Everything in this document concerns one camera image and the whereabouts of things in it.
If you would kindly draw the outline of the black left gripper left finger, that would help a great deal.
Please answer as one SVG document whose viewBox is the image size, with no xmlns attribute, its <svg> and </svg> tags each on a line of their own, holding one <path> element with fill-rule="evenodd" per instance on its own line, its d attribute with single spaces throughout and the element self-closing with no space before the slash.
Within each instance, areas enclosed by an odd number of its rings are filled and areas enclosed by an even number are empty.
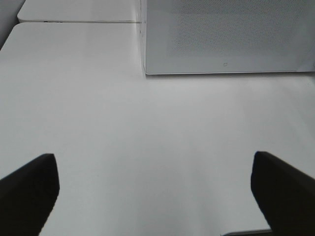
<svg viewBox="0 0 315 236">
<path fill-rule="evenodd" d="M 37 236 L 59 195 L 54 154 L 46 153 L 0 180 L 0 234 Z"/>
</svg>

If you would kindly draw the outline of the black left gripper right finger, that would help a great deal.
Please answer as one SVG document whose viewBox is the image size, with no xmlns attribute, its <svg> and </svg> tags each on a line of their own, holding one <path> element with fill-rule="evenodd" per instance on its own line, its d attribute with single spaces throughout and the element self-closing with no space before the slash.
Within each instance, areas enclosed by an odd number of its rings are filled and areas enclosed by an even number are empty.
<svg viewBox="0 0 315 236">
<path fill-rule="evenodd" d="M 315 234 L 315 180 L 280 158 L 254 155 L 251 191 L 276 236 Z"/>
</svg>

